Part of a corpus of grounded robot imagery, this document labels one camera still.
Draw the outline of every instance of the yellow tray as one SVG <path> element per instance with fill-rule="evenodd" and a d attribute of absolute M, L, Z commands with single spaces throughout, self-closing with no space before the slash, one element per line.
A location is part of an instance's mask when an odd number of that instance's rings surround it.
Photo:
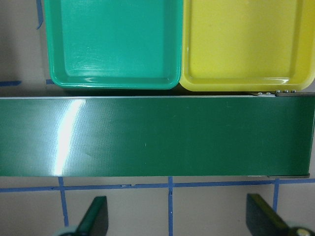
<path fill-rule="evenodd" d="M 301 90 L 315 77 L 315 0 L 185 0 L 180 83 Z"/>

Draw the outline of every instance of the blue tape grid line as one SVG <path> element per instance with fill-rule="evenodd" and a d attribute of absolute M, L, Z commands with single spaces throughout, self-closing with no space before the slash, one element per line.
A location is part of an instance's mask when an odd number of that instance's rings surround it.
<path fill-rule="evenodd" d="M 273 203 L 272 203 L 272 209 L 277 212 L 277 208 L 278 208 L 278 196 L 279 196 L 279 179 L 275 179 L 275 188 L 274 188 L 274 199 L 273 199 Z"/>
<path fill-rule="evenodd" d="M 168 236 L 173 236 L 173 177 L 168 177 Z"/>
<path fill-rule="evenodd" d="M 278 181 L 279 181 L 279 184 L 315 183 L 315 178 L 308 178 L 308 179 L 279 179 Z M 173 183 L 173 188 L 266 185 L 266 184 L 275 184 L 275 182 L 276 182 L 276 180 Z M 99 190 L 99 189 L 135 189 L 135 188 L 169 188 L 169 183 L 148 183 L 148 184 L 136 184 L 136 185 L 119 184 L 119 185 L 62 186 L 62 189 L 64 191 L 71 191 L 71 190 Z M 35 192 L 35 191 L 60 191 L 60 190 L 61 190 L 60 186 L 0 188 L 0 193 Z"/>
<path fill-rule="evenodd" d="M 38 18 L 37 29 L 39 29 L 44 22 L 43 7 L 41 5 L 41 0 L 36 0 L 36 7 L 37 7 L 37 18 Z"/>
<path fill-rule="evenodd" d="M 68 219 L 67 203 L 65 200 L 63 177 L 58 177 L 58 182 L 59 182 L 59 189 L 60 189 L 60 195 L 61 195 L 61 204 L 63 208 L 63 221 L 64 221 L 64 226 L 67 227 L 69 226 L 69 219 Z"/>
<path fill-rule="evenodd" d="M 36 192 L 36 191 L 60 191 L 63 209 L 64 226 L 69 226 L 65 191 L 71 190 L 95 190 L 95 189 L 137 189 L 137 188 L 168 188 L 168 235 L 173 236 L 173 188 L 181 187 L 214 187 L 214 186 L 249 186 L 274 184 L 273 210 L 277 211 L 279 185 L 315 183 L 315 178 L 309 179 L 275 179 L 275 180 L 251 180 L 251 181 L 221 181 L 221 182 L 194 182 L 173 183 L 173 177 L 168 177 L 168 183 L 149 184 L 113 184 L 113 185 L 87 185 L 87 186 L 64 186 L 63 177 L 58 177 L 59 186 L 24 187 L 24 188 L 0 188 L 0 193 L 12 192 Z"/>
<path fill-rule="evenodd" d="M 54 85 L 55 83 L 52 80 L 46 80 L 47 85 Z"/>
<path fill-rule="evenodd" d="M 18 86 L 21 84 L 22 81 L 17 80 L 17 81 L 1 81 L 0 82 L 0 87 L 7 87 L 7 86 Z"/>

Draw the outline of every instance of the bolt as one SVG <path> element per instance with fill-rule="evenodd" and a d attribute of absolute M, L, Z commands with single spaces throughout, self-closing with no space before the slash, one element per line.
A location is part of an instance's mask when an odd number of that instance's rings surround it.
<path fill-rule="evenodd" d="M 308 232 L 308 231 L 305 230 L 305 229 L 298 229 L 298 230 L 296 231 L 296 233 L 297 233 L 297 235 L 299 235 L 299 236 L 311 236 L 311 233 Z"/>

